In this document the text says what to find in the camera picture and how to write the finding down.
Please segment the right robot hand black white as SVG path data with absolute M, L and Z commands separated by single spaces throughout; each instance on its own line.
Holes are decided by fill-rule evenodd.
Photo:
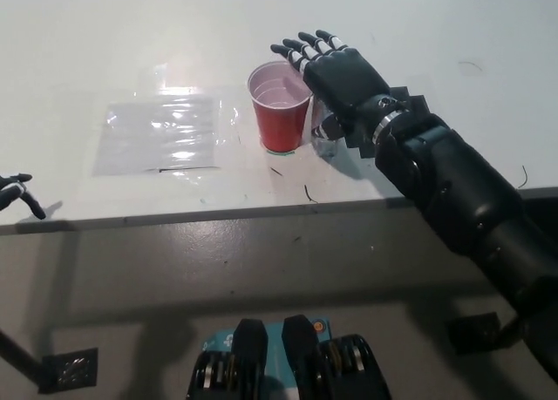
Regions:
M 327 31 L 300 32 L 270 46 L 300 73 L 303 82 L 330 115 L 311 134 L 334 141 L 355 131 L 375 140 L 381 129 L 407 112 L 390 86 L 360 52 Z

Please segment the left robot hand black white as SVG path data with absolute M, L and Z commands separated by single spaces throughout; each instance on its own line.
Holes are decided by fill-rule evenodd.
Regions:
M 16 200 L 22 200 L 36 218 L 44 220 L 46 218 L 44 209 L 25 185 L 26 182 L 31 180 L 32 176 L 28 173 L 2 176 L 0 178 L 0 210 L 3 211 Z

